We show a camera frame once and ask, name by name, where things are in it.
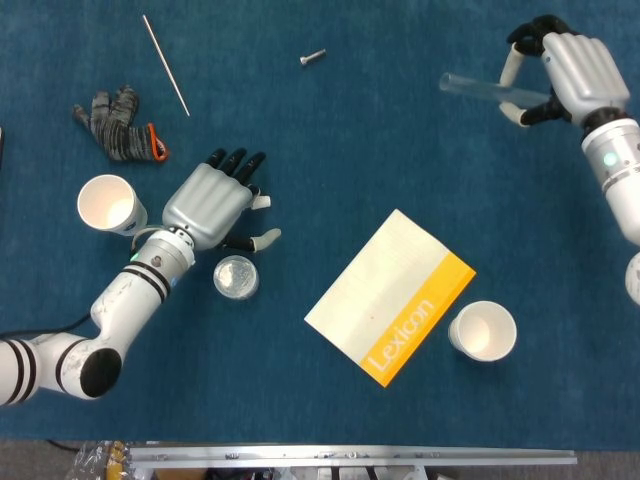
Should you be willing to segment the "paper cup with blue flower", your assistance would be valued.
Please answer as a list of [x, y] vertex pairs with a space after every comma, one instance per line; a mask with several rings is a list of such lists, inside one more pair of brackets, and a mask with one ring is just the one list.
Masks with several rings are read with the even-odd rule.
[[148, 221], [147, 210], [133, 187], [112, 174], [89, 180], [81, 188], [76, 206], [82, 221], [102, 232], [133, 236]]

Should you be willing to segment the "thin metal rod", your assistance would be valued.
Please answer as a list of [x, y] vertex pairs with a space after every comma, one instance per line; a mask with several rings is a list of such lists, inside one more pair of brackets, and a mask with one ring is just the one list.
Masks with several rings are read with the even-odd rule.
[[162, 64], [163, 68], [164, 68], [164, 71], [166, 72], [166, 75], [167, 75], [167, 77], [169, 79], [169, 82], [170, 82], [173, 90], [175, 91], [176, 96], [177, 96], [177, 98], [178, 98], [178, 100], [179, 100], [179, 102], [180, 102], [180, 104], [181, 104], [181, 106], [182, 106], [182, 108], [183, 108], [183, 110], [185, 112], [185, 115], [188, 118], [190, 118], [191, 117], [191, 113], [190, 113], [190, 110], [188, 108], [187, 102], [185, 101], [185, 98], [184, 98], [184, 96], [183, 96], [183, 94], [182, 94], [182, 92], [180, 90], [178, 82], [176, 81], [176, 79], [174, 77], [174, 74], [173, 74], [173, 72], [171, 70], [169, 62], [167, 61], [167, 59], [166, 59], [166, 57], [164, 55], [164, 52], [163, 52], [163, 50], [162, 50], [162, 48], [161, 48], [161, 46], [160, 46], [160, 44], [158, 42], [158, 39], [157, 39], [157, 37], [155, 35], [155, 32], [154, 32], [154, 30], [152, 28], [151, 22], [149, 21], [147, 15], [144, 14], [144, 13], [141, 15], [141, 18], [142, 18], [142, 22], [143, 22], [143, 24], [145, 26], [145, 29], [148, 32], [148, 35], [149, 35], [149, 37], [151, 39], [151, 42], [152, 42], [152, 44], [154, 46], [154, 49], [155, 49], [155, 51], [156, 51], [156, 53], [157, 53], [157, 55], [158, 55], [158, 57], [160, 59], [160, 62]]

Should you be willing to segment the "clear glass test tube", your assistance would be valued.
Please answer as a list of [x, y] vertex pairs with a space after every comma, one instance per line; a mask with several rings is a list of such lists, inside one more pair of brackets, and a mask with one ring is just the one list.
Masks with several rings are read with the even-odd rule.
[[549, 99], [548, 94], [479, 81], [449, 72], [443, 73], [440, 77], [439, 89], [450, 94], [464, 95], [497, 103], [512, 103], [523, 109], [546, 103]]

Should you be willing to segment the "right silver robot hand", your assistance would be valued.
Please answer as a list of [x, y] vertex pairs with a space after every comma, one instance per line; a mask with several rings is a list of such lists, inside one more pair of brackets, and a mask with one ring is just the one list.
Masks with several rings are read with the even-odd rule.
[[521, 127], [562, 119], [590, 133], [624, 119], [630, 92], [606, 45], [571, 29], [555, 15], [518, 26], [507, 37], [511, 49], [499, 84], [514, 83], [526, 56], [541, 60], [551, 83], [550, 96], [532, 108], [502, 102], [503, 115]]

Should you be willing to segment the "crumpled clear plastic wrap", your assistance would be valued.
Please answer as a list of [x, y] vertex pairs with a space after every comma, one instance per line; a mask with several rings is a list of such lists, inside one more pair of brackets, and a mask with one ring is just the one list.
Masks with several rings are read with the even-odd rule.
[[121, 441], [84, 444], [65, 480], [134, 480], [129, 447]]

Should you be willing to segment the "striped knit work glove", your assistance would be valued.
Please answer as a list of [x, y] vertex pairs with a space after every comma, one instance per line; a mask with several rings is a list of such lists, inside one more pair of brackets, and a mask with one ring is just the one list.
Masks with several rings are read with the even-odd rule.
[[152, 122], [134, 125], [138, 107], [137, 92], [130, 85], [123, 85], [114, 96], [104, 90], [97, 91], [89, 112], [74, 104], [72, 117], [92, 135], [111, 161], [165, 162], [170, 150], [155, 125]]

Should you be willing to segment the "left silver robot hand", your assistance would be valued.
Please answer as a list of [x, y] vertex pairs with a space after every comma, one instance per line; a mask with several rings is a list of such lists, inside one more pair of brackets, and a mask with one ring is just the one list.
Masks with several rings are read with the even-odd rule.
[[232, 153], [219, 148], [198, 164], [166, 203], [163, 225], [187, 233], [196, 251], [227, 248], [254, 253], [271, 246], [281, 236], [278, 228], [259, 236], [231, 233], [242, 213], [251, 209], [253, 199], [263, 195], [250, 178], [266, 154], [258, 152], [250, 158], [246, 154], [244, 148]]

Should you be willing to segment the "teal carpet table cover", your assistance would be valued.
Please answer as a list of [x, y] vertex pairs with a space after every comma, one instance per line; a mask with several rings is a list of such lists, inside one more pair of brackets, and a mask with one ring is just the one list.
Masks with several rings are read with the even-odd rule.
[[[497, 79], [508, 34], [544, 14], [607, 45], [640, 121], [640, 0], [0, 0], [0, 332], [78, 321], [128, 262], [126, 238], [77, 213], [97, 175], [127, 179], [157, 222], [214, 150], [261, 151], [272, 204], [234, 232], [282, 232], [250, 299], [222, 297], [223, 252], [200, 253], [109, 393], [40, 390], [0, 407], [0, 439], [640, 450], [636, 248], [581, 131], [522, 129], [438, 87]], [[73, 119], [123, 85], [165, 162], [111, 161]], [[512, 313], [504, 360], [457, 352], [443, 318], [383, 387], [305, 322], [394, 210], [475, 271], [458, 306]]]

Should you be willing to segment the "aluminium frame rail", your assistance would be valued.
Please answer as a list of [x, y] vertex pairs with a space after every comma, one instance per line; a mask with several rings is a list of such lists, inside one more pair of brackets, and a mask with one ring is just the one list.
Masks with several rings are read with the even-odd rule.
[[130, 449], [138, 470], [271, 471], [275, 480], [428, 480], [439, 467], [565, 466], [572, 450], [391, 445], [147, 444]]

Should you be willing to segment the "paper cup with dark print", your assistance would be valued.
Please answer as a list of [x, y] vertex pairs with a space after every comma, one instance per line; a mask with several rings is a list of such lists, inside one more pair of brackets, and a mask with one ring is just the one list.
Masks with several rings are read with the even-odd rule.
[[512, 314], [502, 305], [477, 301], [466, 305], [451, 322], [451, 345], [478, 362], [496, 362], [514, 349], [518, 331]]

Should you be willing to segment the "white and orange Lexicon book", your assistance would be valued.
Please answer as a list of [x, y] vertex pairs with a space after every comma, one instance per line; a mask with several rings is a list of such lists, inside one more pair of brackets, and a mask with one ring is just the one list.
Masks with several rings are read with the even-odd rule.
[[386, 387], [475, 274], [394, 210], [304, 320]]

